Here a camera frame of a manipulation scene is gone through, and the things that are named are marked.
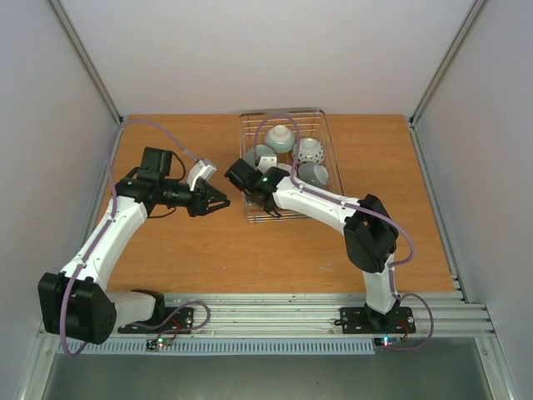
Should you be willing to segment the green ring patterned bowl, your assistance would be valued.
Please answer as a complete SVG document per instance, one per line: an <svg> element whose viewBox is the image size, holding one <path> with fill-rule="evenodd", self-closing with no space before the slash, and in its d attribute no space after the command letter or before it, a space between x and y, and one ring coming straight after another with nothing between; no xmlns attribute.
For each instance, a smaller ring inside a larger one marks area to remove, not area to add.
<svg viewBox="0 0 533 400"><path fill-rule="evenodd" d="M251 147L245 154L245 161L255 167L262 156L275 156L271 148L264 144L257 144L256 147Z"/></svg>

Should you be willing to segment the grey speckled bowl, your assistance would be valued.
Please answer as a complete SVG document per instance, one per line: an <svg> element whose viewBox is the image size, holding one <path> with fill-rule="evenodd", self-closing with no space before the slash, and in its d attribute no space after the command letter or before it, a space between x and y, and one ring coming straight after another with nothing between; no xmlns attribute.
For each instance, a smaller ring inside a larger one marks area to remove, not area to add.
<svg viewBox="0 0 533 400"><path fill-rule="evenodd" d="M316 163L303 163L299 166L297 176L305 183L317 188L327 188L329 172L325 167Z"/></svg>

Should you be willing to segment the pale green bowl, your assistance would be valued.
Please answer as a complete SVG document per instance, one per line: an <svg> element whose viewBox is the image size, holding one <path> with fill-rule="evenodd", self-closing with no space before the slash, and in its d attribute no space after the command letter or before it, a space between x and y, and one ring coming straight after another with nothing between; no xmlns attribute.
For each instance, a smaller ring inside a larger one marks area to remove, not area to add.
<svg viewBox="0 0 533 400"><path fill-rule="evenodd" d="M288 153L295 144L295 136L291 129L284 125L270 128L264 138L264 144L275 153Z"/></svg>

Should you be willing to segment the pink patterned bowl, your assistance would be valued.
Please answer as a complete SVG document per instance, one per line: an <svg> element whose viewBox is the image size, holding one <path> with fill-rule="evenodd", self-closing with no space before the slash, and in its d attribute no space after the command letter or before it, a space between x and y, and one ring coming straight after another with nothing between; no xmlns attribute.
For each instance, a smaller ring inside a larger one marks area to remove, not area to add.
<svg viewBox="0 0 533 400"><path fill-rule="evenodd" d="M303 137L296 143L291 152L296 164L315 163L322 164L325 160L325 149L322 143L313 137Z"/></svg>

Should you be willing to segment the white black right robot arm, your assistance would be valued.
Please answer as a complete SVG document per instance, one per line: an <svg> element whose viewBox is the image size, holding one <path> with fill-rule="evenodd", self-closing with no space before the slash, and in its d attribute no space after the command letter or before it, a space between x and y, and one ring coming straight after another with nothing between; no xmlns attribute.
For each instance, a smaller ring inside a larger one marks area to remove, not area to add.
<svg viewBox="0 0 533 400"><path fill-rule="evenodd" d="M337 195L282 168L261 172L240 158L225 177L248 201L273 217L280 217L281 209L293 211L338 231L344 237L348 259L363 274L363 322L374 333L383 333L396 322L400 301L393 283L393 262L398 231L379 198L368 195L360 201Z"/></svg>

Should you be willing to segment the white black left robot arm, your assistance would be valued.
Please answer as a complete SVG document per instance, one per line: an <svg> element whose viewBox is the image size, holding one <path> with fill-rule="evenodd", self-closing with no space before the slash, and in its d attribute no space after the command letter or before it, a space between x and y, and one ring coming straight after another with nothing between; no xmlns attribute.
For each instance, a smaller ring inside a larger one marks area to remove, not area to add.
<svg viewBox="0 0 533 400"><path fill-rule="evenodd" d="M141 164L112 185L112 197L102 219L88 240L58 273L45 273L37 285L42 321L48 333L56 333L65 353L68 342L104 343L126 325L157 332L169 317L164 297L136 289L109 297L107 284L122 252L153 209L185 208L191 217L205 216L229 206L227 195L209 179L217 170L208 159L196 161L177 179L170 177L168 150L146 147Z"/></svg>

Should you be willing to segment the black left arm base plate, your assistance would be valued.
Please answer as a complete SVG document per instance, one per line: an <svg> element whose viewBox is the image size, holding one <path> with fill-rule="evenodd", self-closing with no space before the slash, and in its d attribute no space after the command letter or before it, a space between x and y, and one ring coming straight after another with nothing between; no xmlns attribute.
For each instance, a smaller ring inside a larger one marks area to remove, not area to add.
<svg viewBox="0 0 533 400"><path fill-rule="evenodd" d="M133 322L119 327L117 331L121 334L143 334L175 331L177 327L191 328L194 322L194 309L184 307L178 312L174 312L175 310L175 307L164 307L163 311L155 311L148 320Z"/></svg>

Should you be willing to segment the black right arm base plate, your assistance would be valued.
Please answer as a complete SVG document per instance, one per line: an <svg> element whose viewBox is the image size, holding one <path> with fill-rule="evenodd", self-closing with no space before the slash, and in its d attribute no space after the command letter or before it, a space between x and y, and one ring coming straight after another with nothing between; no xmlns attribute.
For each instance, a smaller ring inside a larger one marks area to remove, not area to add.
<svg viewBox="0 0 533 400"><path fill-rule="evenodd" d="M342 307L335 323L344 334L416 333L415 319L409 307L398 307L384 315L368 307Z"/></svg>

